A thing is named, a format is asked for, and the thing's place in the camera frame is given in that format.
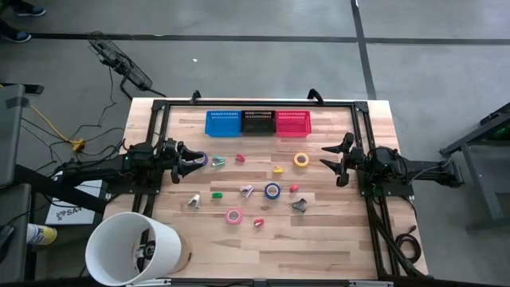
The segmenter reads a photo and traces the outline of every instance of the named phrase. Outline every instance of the person's foot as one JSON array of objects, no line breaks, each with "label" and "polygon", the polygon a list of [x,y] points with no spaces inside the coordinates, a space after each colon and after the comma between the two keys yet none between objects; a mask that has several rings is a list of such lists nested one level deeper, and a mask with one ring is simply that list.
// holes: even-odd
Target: person's foot
[{"label": "person's foot", "polygon": [[25,43],[30,40],[32,36],[29,33],[18,31],[15,28],[10,27],[10,30],[5,34],[0,35],[0,37],[15,43]]},{"label": "person's foot", "polygon": [[20,2],[17,5],[13,5],[15,14],[19,17],[33,16],[39,17],[46,14],[46,10],[39,6],[34,6],[27,2]]}]

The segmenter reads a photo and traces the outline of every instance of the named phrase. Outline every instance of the tape roll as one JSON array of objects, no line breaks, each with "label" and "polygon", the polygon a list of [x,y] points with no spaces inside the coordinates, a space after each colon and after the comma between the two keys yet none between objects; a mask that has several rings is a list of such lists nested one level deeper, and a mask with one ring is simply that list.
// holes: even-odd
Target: tape roll
[{"label": "tape roll", "polygon": [[310,163],[310,158],[304,152],[298,152],[294,155],[294,163],[298,167],[306,167]]},{"label": "tape roll", "polygon": [[225,214],[225,220],[229,224],[239,224],[242,220],[242,212],[238,208],[229,209]]},{"label": "tape roll", "polygon": [[265,186],[264,194],[268,199],[277,199],[280,197],[281,188],[277,183],[270,183]]},{"label": "tape roll", "polygon": [[204,155],[204,156],[202,158],[200,158],[200,159],[195,159],[193,162],[194,163],[201,163],[203,166],[207,165],[208,159],[207,159],[206,153],[203,152],[203,151],[198,151],[198,153],[201,154],[201,155]]}]

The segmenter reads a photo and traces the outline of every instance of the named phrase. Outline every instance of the gray floor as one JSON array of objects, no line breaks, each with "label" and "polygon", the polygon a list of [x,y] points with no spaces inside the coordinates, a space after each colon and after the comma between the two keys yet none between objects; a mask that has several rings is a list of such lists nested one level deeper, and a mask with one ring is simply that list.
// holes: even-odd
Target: gray floor
[{"label": "gray floor", "polygon": [[[349,1],[305,0],[38,0],[41,19],[13,25],[38,32],[355,36]],[[503,0],[359,0],[368,37],[510,37],[510,2]],[[357,44],[118,41],[172,96],[304,97],[317,88],[326,98],[366,99]],[[377,97],[389,100],[402,154],[440,159],[440,147],[476,127],[480,118],[509,102],[510,46],[369,45]],[[94,124],[108,103],[108,69],[86,41],[0,42],[0,80],[42,84],[32,103],[65,133]],[[116,84],[119,77],[114,74]],[[136,96],[150,96],[133,91]],[[114,88],[118,104],[103,127],[84,130],[90,138],[123,127],[129,101]],[[25,117],[43,125],[32,111]],[[55,139],[35,131],[44,141]],[[116,131],[87,146],[89,152],[116,144]],[[71,153],[57,146],[63,160]],[[23,132],[18,162],[37,168],[48,148]],[[48,167],[41,172],[51,171]],[[470,178],[458,190],[415,183],[418,222],[432,275],[442,279],[510,285],[510,230],[467,234],[465,226],[487,217]],[[40,277],[76,276],[84,242],[41,253]]]}]

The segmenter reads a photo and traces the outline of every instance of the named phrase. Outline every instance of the plastic basket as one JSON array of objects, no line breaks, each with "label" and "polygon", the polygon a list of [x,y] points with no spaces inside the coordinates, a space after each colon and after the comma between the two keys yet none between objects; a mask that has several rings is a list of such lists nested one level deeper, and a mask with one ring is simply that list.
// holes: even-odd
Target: plastic basket
[{"label": "plastic basket", "polygon": [[241,130],[247,136],[268,136],[276,132],[275,111],[242,111]]},{"label": "plastic basket", "polygon": [[311,133],[310,111],[277,111],[277,136],[305,137]]},{"label": "plastic basket", "polygon": [[214,137],[241,135],[241,111],[207,111],[206,134]]}]

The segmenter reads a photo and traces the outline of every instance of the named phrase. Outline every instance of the scattered object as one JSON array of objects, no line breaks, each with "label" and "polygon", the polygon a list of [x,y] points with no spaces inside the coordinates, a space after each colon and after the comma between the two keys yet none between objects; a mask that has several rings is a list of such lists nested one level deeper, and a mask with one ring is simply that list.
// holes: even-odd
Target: scattered object
[{"label": "scattered object", "polygon": [[241,114],[243,135],[270,136],[275,133],[275,111],[242,111]]},{"label": "scattered object", "polygon": [[251,195],[253,191],[253,185],[247,185],[239,188],[239,191],[241,192],[242,196],[248,198],[249,195]]},{"label": "scattered object", "polygon": [[[154,236],[156,248],[150,263],[143,270],[136,270],[133,269],[136,249],[132,247],[139,245],[140,234],[147,229]],[[123,212],[105,219],[92,232],[85,251],[87,270],[106,286],[164,277],[184,268],[190,256],[188,241],[173,228],[136,212]]]},{"label": "scattered object", "polygon": [[295,210],[299,210],[301,212],[305,212],[306,205],[307,205],[306,199],[300,199],[300,201],[297,201],[292,204],[292,208]]},{"label": "scattered object", "polygon": [[264,193],[268,199],[277,199],[280,197],[280,186],[277,183],[270,183],[265,186]]},{"label": "scattered object", "polygon": [[293,185],[291,185],[289,191],[290,192],[296,192],[298,188],[299,188],[299,186],[297,184],[293,184]]},{"label": "scattered object", "polygon": [[225,220],[229,224],[239,224],[242,220],[241,210],[238,208],[229,209],[225,214]]},{"label": "scattered object", "polygon": [[298,167],[306,167],[310,163],[310,158],[304,152],[298,152],[294,155],[294,163]]},{"label": "scattered object", "polygon": [[193,162],[194,163],[201,163],[202,166],[207,165],[207,162],[209,161],[209,159],[207,158],[206,153],[203,152],[203,151],[197,151],[197,153],[203,155],[203,157],[201,157],[200,159],[195,159],[195,160],[193,160]]},{"label": "scattered object", "polygon": [[241,135],[241,111],[207,111],[206,134],[213,137]]},{"label": "scattered object", "polygon": [[190,201],[188,201],[188,205],[194,208],[200,208],[200,195],[193,195]]},{"label": "scattered object", "polygon": [[263,226],[264,225],[264,219],[255,219],[253,224],[255,225],[255,227]]},{"label": "scattered object", "polygon": [[213,163],[213,167],[217,167],[217,166],[220,166],[222,164],[225,164],[225,159],[222,158],[221,156],[213,156],[213,160],[211,160],[211,162]]},{"label": "scattered object", "polygon": [[138,247],[135,252],[136,258],[144,258],[147,260],[151,260],[154,252],[156,250],[156,241],[150,240],[147,244],[143,244]]},{"label": "scattered object", "polygon": [[29,223],[26,227],[26,244],[47,246],[57,239],[57,230]]},{"label": "scattered object", "polygon": [[242,154],[237,154],[236,155],[236,160],[238,162],[244,163],[246,159],[245,159],[245,157]]},{"label": "scattered object", "polygon": [[310,111],[277,111],[277,136],[305,137],[311,133]]},{"label": "scattered object", "polygon": [[278,166],[274,166],[273,172],[274,173],[283,173],[284,169],[281,167],[278,167]]}]

